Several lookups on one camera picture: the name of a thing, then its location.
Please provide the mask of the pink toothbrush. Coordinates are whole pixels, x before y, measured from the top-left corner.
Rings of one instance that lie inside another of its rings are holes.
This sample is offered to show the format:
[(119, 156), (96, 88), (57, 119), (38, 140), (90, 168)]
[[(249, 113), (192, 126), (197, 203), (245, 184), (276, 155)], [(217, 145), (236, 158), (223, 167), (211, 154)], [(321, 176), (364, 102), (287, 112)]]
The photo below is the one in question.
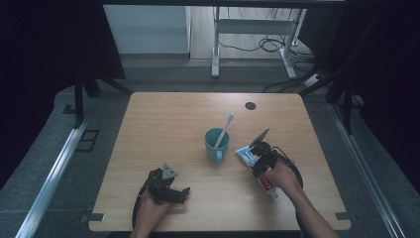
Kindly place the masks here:
[(221, 144), (221, 142), (222, 142), (222, 140), (224, 138), (224, 135), (226, 134), (226, 132), (227, 132), (227, 130), (229, 128), (229, 125), (233, 121), (234, 116), (235, 116), (234, 113), (229, 114), (228, 119), (227, 119), (227, 123), (224, 126), (224, 128), (222, 129), (222, 132), (220, 133), (220, 135), (218, 137), (218, 140), (215, 143), (215, 146), (214, 146), (215, 149), (219, 148), (219, 146), (220, 146), (220, 144)]

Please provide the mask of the metal floor rail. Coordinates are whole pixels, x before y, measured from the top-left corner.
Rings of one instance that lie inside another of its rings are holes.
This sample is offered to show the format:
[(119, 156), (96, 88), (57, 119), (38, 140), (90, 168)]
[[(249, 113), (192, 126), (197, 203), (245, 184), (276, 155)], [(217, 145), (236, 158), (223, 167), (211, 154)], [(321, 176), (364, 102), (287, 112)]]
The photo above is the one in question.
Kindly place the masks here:
[(61, 181), (66, 167), (75, 152), (75, 149), (85, 131), (87, 124), (91, 119), (92, 111), (78, 123), (78, 127), (70, 131), (66, 141), (61, 148), (52, 168), (43, 183), (37, 197), (35, 198), (27, 216), (25, 217), (15, 238), (33, 238), (41, 221), (47, 211), (47, 208), (53, 198), (53, 195)]
[(404, 234), (404, 231), (396, 217), (393, 208), (380, 189), (354, 136), (349, 133), (344, 126), (342, 122), (343, 117), (340, 113), (339, 107), (329, 103), (328, 108), (334, 117), (335, 124), (338, 127), (342, 137), (344, 138), (345, 144), (350, 151), (352, 159), (361, 174), (361, 177), (367, 187), (367, 191), (390, 237), (406, 238), (406, 235)]

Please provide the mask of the black metal stand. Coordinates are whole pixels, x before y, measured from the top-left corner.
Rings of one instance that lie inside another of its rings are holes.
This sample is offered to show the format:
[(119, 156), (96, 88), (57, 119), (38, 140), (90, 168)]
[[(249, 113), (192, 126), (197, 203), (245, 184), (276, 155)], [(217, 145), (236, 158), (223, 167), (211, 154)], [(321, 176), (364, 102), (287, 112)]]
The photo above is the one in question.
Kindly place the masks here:
[[(102, 81), (110, 85), (111, 87), (119, 90), (120, 92), (131, 95), (133, 90), (117, 82), (113, 78), (102, 78)], [(97, 98), (101, 90), (98, 82), (95, 79), (85, 79), (79, 76), (74, 82), (74, 108), (75, 108), (75, 124), (74, 128), (78, 129), (81, 127), (84, 116), (84, 104), (83, 104), (83, 91), (86, 91), (89, 97)]]
[(342, 104), (342, 124), (349, 134), (352, 134), (351, 116), (352, 110), (355, 108), (353, 104), (354, 87), (353, 81), (349, 77), (332, 73), (319, 79), (314, 84), (298, 92), (300, 96), (306, 96), (323, 86), (331, 83), (330, 88), (325, 94), (325, 99), (328, 103), (336, 103), (340, 98), (343, 98)]

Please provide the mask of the person's left hand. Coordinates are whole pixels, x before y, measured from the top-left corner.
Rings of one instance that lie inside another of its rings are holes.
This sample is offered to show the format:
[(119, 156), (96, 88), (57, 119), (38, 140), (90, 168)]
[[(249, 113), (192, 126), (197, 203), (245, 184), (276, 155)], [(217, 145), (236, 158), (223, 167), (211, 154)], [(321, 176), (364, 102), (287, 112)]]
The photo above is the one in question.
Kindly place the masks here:
[(136, 215), (136, 224), (133, 231), (153, 231), (160, 224), (170, 207), (171, 204), (169, 202), (160, 204), (155, 203), (152, 196), (146, 190), (140, 199), (139, 210)]

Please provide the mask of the white panel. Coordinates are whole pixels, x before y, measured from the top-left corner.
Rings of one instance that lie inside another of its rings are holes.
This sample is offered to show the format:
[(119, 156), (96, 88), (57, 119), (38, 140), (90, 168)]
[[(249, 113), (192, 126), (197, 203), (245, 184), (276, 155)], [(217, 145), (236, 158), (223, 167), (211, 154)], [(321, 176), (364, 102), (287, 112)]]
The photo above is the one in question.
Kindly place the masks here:
[(103, 6), (118, 52), (123, 55), (189, 54), (189, 6)]

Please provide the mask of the white power strip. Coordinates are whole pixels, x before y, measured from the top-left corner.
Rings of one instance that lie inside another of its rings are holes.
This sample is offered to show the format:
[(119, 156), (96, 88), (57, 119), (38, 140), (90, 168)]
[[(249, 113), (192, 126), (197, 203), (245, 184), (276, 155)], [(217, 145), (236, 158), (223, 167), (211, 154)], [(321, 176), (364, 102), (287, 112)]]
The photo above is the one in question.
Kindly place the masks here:
[(305, 82), (304, 85), (306, 87), (312, 86), (313, 84), (315, 84), (316, 82), (318, 82), (320, 79), (322, 78), (322, 76), (318, 73), (313, 74), (312, 76), (310, 76)]

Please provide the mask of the white and blue toothpaste tube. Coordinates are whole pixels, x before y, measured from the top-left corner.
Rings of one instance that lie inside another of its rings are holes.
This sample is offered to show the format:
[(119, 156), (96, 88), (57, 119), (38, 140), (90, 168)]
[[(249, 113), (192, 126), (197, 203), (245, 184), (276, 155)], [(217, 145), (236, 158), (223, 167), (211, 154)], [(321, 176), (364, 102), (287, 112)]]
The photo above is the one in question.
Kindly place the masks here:
[[(243, 147), (236, 151), (237, 155), (241, 158), (243, 163), (247, 166), (247, 168), (253, 172), (255, 168), (255, 163), (258, 161), (258, 158), (252, 154), (250, 147)], [(256, 177), (259, 185), (262, 187), (264, 193), (268, 195), (272, 200), (278, 198), (278, 194), (276, 192), (276, 187), (273, 186), (268, 180)]]

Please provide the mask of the black curtain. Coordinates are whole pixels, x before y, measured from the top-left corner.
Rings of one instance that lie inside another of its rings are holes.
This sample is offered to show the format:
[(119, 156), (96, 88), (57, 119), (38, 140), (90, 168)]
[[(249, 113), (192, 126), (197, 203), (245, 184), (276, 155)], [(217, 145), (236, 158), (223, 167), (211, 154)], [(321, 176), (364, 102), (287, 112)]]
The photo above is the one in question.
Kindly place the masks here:
[(124, 77), (101, 0), (0, 0), (0, 189), (61, 90)]
[[(420, 192), (420, 0), (379, 0), (383, 15), (350, 69), (361, 116)], [(369, 12), (309, 9), (298, 39), (334, 70), (349, 55)]]

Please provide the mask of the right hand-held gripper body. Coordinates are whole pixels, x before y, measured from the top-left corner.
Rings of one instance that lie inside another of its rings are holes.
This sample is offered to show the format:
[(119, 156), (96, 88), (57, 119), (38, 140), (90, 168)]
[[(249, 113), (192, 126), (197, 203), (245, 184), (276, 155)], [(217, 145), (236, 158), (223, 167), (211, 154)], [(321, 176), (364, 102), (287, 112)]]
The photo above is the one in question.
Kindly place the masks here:
[(250, 144), (252, 154), (258, 157), (256, 164), (263, 164), (265, 166), (264, 172), (268, 168), (273, 169), (278, 158), (278, 154), (263, 140), (268, 131), (268, 128), (264, 129)]

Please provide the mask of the white desk frame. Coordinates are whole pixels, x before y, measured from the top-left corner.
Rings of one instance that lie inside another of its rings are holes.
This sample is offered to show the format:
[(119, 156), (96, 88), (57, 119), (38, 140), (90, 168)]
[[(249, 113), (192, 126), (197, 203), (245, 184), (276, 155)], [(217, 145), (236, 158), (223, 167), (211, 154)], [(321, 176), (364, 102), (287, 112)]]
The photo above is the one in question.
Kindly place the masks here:
[(292, 15), (290, 20), (282, 19), (232, 19), (232, 18), (221, 18), (220, 8), (215, 7), (213, 10), (213, 22), (214, 22), (214, 44), (212, 50), (212, 65), (211, 75), (217, 78), (220, 74), (220, 54), (219, 37), (221, 35), (232, 35), (232, 34), (245, 34), (245, 35), (278, 35), (285, 37), (285, 43), (282, 48), (277, 50), (279, 53), (283, 65), (286, 69), (289, 78), (296, 78), (295, 70), (289, 59), (291, 47), (296, 42), (296, 33), (299, 28), (300, 20), (302, 17), (303, 10), (293, 9), (289, 10)]

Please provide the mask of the person's right hand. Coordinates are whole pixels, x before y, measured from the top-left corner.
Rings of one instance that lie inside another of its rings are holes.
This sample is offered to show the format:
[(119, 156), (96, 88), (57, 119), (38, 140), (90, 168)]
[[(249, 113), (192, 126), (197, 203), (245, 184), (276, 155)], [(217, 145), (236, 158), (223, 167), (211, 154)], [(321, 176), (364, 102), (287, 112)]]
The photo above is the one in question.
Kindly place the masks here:
[(274, 168), (264, 172), (261, 178), (281, 188), (289, 198), (302, 193), (302, 187), (295, 172), (282, 161), (277, 161)]

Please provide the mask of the teal cup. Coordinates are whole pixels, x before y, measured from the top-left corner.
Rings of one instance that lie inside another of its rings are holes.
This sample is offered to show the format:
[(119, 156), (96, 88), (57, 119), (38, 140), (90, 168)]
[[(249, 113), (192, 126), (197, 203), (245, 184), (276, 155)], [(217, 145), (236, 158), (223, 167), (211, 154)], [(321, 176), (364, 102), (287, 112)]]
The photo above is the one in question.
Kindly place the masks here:
[(221, 163), (226, 157), (230, 145), (230, 135), (221, 128), (212, 128), (204, 136), (207, 158), (214, 163)]

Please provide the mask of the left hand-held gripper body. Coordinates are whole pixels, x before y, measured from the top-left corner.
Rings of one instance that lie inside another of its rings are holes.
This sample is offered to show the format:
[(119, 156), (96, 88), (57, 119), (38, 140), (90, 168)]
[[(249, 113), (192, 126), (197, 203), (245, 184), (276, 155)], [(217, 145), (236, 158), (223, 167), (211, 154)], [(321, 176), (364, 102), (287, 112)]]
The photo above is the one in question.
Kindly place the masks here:
[(142, 192), (147, 190), (157, 204), (172, 202), (174, 196), (180, 196), (178, 190), (170, 188), (176, 176), (177, 172), (168, 164), (164, 164), (161, 168), (150, 171)]

